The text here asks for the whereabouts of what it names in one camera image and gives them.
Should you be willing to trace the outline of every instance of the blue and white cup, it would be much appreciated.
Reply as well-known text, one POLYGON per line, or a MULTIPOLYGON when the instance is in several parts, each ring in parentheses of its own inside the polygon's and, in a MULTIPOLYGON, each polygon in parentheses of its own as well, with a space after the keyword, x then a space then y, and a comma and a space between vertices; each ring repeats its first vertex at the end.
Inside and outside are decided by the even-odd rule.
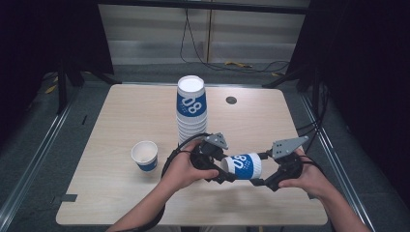
POLYGON ((257 179, 262 174, 262 162, 256 153, 224 158, 220 162, 220 168, 235 174, 238 180, 257 179))
POLYGON ((144 172, 153 171, 158 164, 158 147, 152 141, 141 141, 131 150, 131 157, 144 172))
POLYGON ((198 76, 187 75, 179 79, 176 115, 180 144, 206 131, 208 115, 205 86, 198 76))

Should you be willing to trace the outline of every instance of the gray carpet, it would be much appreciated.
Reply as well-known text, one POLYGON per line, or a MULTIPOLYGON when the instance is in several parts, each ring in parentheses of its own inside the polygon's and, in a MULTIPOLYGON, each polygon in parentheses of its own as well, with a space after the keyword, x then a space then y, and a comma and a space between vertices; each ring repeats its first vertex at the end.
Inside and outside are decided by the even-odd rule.
MULTIPOLYGON (((275 64, 270 69, 279 69, 281 66, 275 64)), ((254 67, 263 70, 267 64, 254 64, 254 67)), ((214 71, 201 64, 116 66, 115 73, 113 77, 122 81, 173 84, 186 74, 197 74, 207 84, 260 86, 277 78, 271 76, 269 72, 214 71)), ((104 231, 106 228, 104 226, 66 227, 55 222, 59 204, 53 199, 66 192, 109 90, 109 85, 90 74, 85 75, 87 81, 79 90, 72 110, 8 231, 104 231)), ((297 81, 288 81, 278 88, 285 95, 293 121, 298 128, 307 125, 309 119, 296 91, 296 83, 297 81)), ((49 83, 44 83, 25 120, 1 150, 0 201, 2 204, 35 154, 55 117, 58 96, 56 92, 44 94, 44 88, 48 85, 49 83)), ((410 231, 408 209, 383 173, 361 149, 354 136, 348 132, 332 101, 329 103, 323 126, 355 190, 365 204, 375 231, 410 231)), ((341 190, 333 168, 317 138, 309 149, 309 155, 322 165, 331 182, 341 190)), ((251 230, 257 231, 257 228, 252 227, 251 230)), ((331 231, 331 227, 328 223, 324 226, 310 227, 265 227, 264 231, 331 231)))

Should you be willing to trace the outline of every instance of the wooden table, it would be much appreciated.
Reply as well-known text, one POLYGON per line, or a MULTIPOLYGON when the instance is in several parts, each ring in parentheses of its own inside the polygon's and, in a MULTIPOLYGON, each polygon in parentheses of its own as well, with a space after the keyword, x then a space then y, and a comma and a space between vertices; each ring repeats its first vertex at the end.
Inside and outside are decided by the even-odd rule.
MULTIPOLYGON (((90 135, 56 220, 64 225, 108 225, 139 202, 159 181, 165 159, 177 147, 176 86, 114 85, 90 135), (159 147, 159 166, 145 174, 131 158, 132 146, 152 140, 159 147)), ((206 87, 208 132, 223 132, 225 153, 265 152, 275 140, 297 133, 279 90, 206 87), (235 104, 227 97, 237 99, 235 104)), ((262 178, 277 171, 262 161, 262 178)), ((298 188, 276 192, 249 181, 222 185, 204 180, 178 191, 166 204, 160 224, 295 225, 324 224, 317 199, 298 188)))

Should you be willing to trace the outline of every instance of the printed number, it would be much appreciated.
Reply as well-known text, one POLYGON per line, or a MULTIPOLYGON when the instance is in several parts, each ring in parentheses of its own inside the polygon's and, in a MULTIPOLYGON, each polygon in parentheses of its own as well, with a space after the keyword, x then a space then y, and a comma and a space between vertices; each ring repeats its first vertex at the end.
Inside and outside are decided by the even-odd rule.
POLYGON ((190 106, 191 105, 190 107, 188 107, 188 111, 191 114, 196 113, 196 111, 198 111, 202 107, 201 102, 195 102, 195 99, 182 99, 182 104, 184 106, 190 106))
POLYGON ((194 114, 194 113, 196 113, 196 111, 198 111, 198 109, 200 109, 201 107, 202 107, 201 102, 196 102, 193 106, 191 106, 191 107, 188 108, 188 111, 189 111, 191 114, 194 114))
POLYGON ((244 167, 243 161, 247 160, 245 156, 235 156, 233 157, 233 165, 239 169, 244 167))
POLYGON ((244 167, 244 164, 243 164, 241 161, 237 160, 237 159, 234 159, 234 160, 233 160, 233 165, 234 165, 236 168, 239 168, 239 169, 242 169, 242 168, 244 167))

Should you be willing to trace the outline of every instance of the forearm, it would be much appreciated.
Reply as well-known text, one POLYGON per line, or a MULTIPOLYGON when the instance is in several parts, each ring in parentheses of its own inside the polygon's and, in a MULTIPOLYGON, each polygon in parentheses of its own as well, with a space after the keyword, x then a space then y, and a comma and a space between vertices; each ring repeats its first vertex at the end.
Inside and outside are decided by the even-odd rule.
POLYGON ((324 194, 318 198, 337 232, 369 231, 340 192, 333 186, 326 186, 324 194))
POLYGON ((175 191, 166 182, 159 182, 144 199, 115 222, 107 231, 132 229, 148 223, 160 212, 166 201, 175 191))

